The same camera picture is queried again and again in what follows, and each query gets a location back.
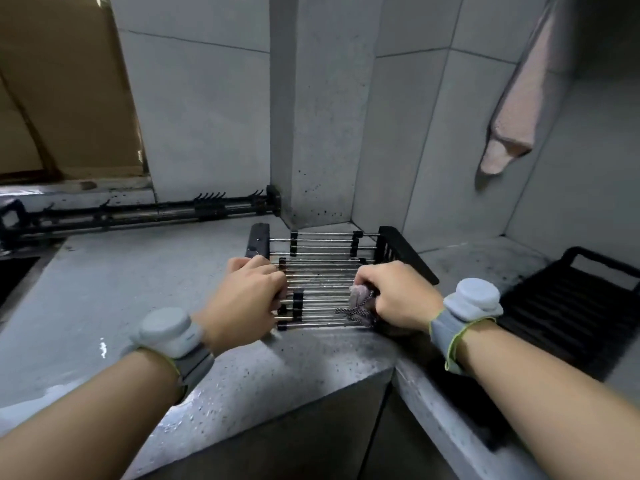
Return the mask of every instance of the brown cardboard panel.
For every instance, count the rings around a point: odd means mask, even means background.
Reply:
[[[0,70],[68,178],[143,173],[120,58],[96,0],[0,0]]]
[[[0,174],[42,170],[22,115],[0,80]]]

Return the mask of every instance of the gray countertop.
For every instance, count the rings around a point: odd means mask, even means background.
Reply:
[[[242,255],[251,224],[226,219],[71,237],[0,333],[0,435],[117,361],[129,328],[155,308],[196,310]],[[351,225],[333,226],[347,230]],[[505,238],[423,253],[444,293],[460,278],[505,288],[546,265]],[[274,332],[229,351],[181,405],[171,408],[125,478],[185,458],[269,419],[371,377],[386,374],[461,479],[544,478],[517,445],[491,453],[395,343],[369,331]]]

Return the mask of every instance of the hanging towel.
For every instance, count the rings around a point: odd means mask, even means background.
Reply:
[[[497,175],[514,158],[533,149],[542,109],[543,85],[549,62],[549,40],[554,25],[553,5],[545,9],[529,49],[505,90],[491,123],[491,135],[480,170]]]

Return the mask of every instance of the concrete pillar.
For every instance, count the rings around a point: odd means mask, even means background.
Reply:
[[[270,0],[271,181],[293,227],[351,218],[383,0]]]

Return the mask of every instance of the forearm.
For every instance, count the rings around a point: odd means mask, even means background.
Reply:
[[[456,357],[555,480],[637,477],[640,412],[603,384],[489,321]]]
[[[138,351],[0,438],[5,480],[119,479],[178,400],[177,374]]]

